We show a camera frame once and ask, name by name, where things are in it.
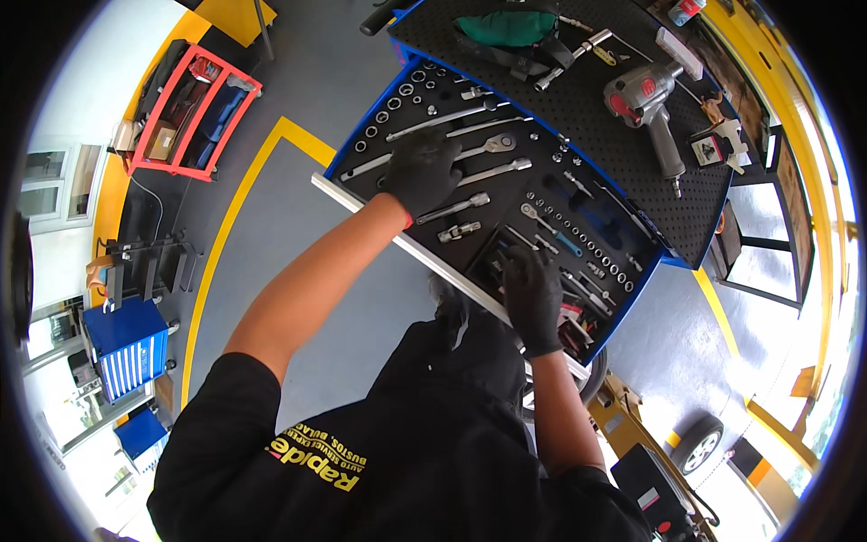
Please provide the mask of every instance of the drawer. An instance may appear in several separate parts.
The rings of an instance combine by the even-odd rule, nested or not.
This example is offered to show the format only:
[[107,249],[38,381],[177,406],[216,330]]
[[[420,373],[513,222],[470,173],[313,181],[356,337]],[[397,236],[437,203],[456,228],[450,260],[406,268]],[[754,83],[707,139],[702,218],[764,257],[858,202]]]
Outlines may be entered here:
[[[462,74],[416,56],[364,115],[325,174],[314,173],[312,182],[355,212],[379,191],[396,141],[389,135],[449,117],[459,118],[439,127],[457,139],[464,152],[488,141],[496,143],[489,150],[498,152],[480,152],[455,162],[465,178],[527,160],[530,167],[459,186],[437,208],[478,193],[487,194],[486,205],[415,224],[394,242],[506,323],[499,271],[502,251],[530,243],[548,252],[564,271],[564,303],[579,309],[572,316],[580,314],[577,320],[582,323],[581,330],[573,324],[561,326],[561,338],[567,352],[586,366],[629,312],[664,248],[622,191],[586,160],[581,149],[496,93],[462,97],[476,86]],[[434,113],[428,112],[430,106],[435,114],[429,114]],[[375,159],[380,165],[365,166]],[[550,228],[528,214],[538,215]],[[474,222],[480,223],[478,230],[440,242],[441,233]]]

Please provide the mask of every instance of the red metal shelf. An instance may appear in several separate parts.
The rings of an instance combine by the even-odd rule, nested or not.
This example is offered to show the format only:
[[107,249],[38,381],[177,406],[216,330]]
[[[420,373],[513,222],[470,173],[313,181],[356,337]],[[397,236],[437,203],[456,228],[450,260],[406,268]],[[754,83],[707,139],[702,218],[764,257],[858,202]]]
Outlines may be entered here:
[[[194,179],[210,182],[211,171],[217,164],[219,155],[223,152],[223,148],[225,147],[225,144],[229,141],[231,133],[235,130],[235,127],[238,125],[241,117],[244,116],[244,113],[246,113],[247,108],[250,106],[253,100],[256,99],[256,95],[258,94],[259,90],[262,89],[262,83],[256,81],[246,73],[235,68],[222,58],[214,55],[206,49],[201,48],[196,43],[190,43],[189,45],[189,49],[187,49],[184,56],[181,57],[180,62],[178,62],[178,65],[175,67],[172,75],[169,76],[168,82],[163,87],[163,90],[160,93],[160,97],[153,105],[153,109],[151,110],[151,114],[147,119],[147,123],[145,124],[145,127],[142,129],[141,135],[139,136],[139,142],[135,146],[133,157],[131,159],[129,159],[128,157],[124,157],[123,159],[123,166],[124,170],[127,172],[127,175],[132,175],[133,171],[135,171],[136,168],[142,167],[145,169],[158,169],[161,171],[168,171],[172,175],[186,175],[189,177],[193,177]],[[156,121],[160,118],[160,115],[162,114],[163,109],[166,107],[166,104],[168,103],[172,92],[178,86],[178,82],[180,81],[181,76],[186,73],[187,68],[189,68],[190,64],[192,64],[193,61],[195,61],[199,57],[205,58],[220,67],[220,72],[217,76],[217,79],[213,83],[211,83],[211,87],[208,88],[208,91],[202,99],[202,102],[198,105],[196,111],[193,113],[190,123],[184,128],[184,132],[180,134],[180,139],[174,142],[173,158],[171,163],[167,162],[166,160],[153,160],[145,158],[145,146],[147,145],[147,142],[150,140],[151,135],[153,134],[154,127],[156,126]],[[196,132],[196,128],[199,127],[199,123],[201,122],[202,117],[205,115],[208,107],[210,107],[214,96],[217,95],[217,92],[220,90],[220,88],[222,88],[226,79],[231,74],[237,75],[241,79],[244,79],[245,81],[252,84],[255,88],[248,92],[244,100],[241,101],[240,105],[238,105],[238,110],[235,111],[235,114],[232,116],[231,120],[223,130],[223,134],[220,136],[217,145],[211,153],[211,158],[208,160],[205,169],[181,166],[180,163],[184,159],[184,154],[186,153],[186,149],[190,144],[190,140]]]

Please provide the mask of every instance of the black t-shirt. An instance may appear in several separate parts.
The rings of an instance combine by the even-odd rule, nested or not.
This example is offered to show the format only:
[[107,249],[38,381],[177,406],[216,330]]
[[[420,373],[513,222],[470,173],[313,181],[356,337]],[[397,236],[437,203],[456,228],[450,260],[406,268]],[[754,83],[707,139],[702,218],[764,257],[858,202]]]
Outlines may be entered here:
[[157,467],[163,540],[649,540],[602,471],[545,478],[521,422],[479,390],[424,382],[275,436],[279,402],[262,363],[217,360]]

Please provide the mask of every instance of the black glove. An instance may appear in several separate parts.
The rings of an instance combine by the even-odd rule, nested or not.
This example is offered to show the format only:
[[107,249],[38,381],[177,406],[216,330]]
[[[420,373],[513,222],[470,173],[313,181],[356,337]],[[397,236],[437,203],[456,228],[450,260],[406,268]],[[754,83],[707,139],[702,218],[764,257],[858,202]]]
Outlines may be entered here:
[[529,357],[562,350],[557,317],[563,302],[560,271],[547,253],[510,246],[503,272],[505,310]]
[[394,147],[382,191],[401,202],[413,219],[443,202],[460,182],[452,169],[460,143],[441,130],[420,130]]

